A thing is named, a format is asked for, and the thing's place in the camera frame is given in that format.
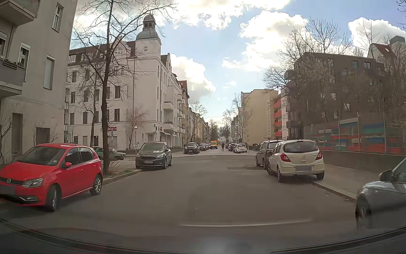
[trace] fence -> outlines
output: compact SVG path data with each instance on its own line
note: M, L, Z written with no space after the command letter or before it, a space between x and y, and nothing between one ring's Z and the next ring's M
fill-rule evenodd
M406 107L303 128L322 150L406 155Z

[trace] white car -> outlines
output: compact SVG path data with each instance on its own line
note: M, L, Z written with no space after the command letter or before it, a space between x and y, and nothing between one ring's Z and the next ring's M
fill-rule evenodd
M316 175L324 178L325 164L316 143L312 140L279 142L269 158L267 171L282 182L283 176Z
M236 146L234 147L234 152L235 153L246 153L247 147L245 147L245 144L236 144Z

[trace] red hatchback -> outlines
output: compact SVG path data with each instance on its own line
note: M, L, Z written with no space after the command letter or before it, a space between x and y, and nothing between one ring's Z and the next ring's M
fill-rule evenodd
M75 144L41 144L0 171L0 199L55 211L61 199L101 191L101 161L90 148Z

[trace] street lamp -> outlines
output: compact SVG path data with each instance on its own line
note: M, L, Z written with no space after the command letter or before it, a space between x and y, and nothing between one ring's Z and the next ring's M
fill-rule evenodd
M136 135L136 137L134 138L134 141L136 142L136 143L134 144L134 151L135 151L136 154L137 154L137 125L134 126L134 131L135 131L135 134L134 134L134 135Z

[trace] asphalt road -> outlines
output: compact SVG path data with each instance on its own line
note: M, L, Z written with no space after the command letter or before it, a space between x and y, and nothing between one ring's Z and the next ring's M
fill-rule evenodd
M241 241L271 250L358 236L354 202L312 185L315 176L279 183L253 156L220 148L173 156L166 170L66 199L57 212L10 207L0 217L79 240L212 253Z

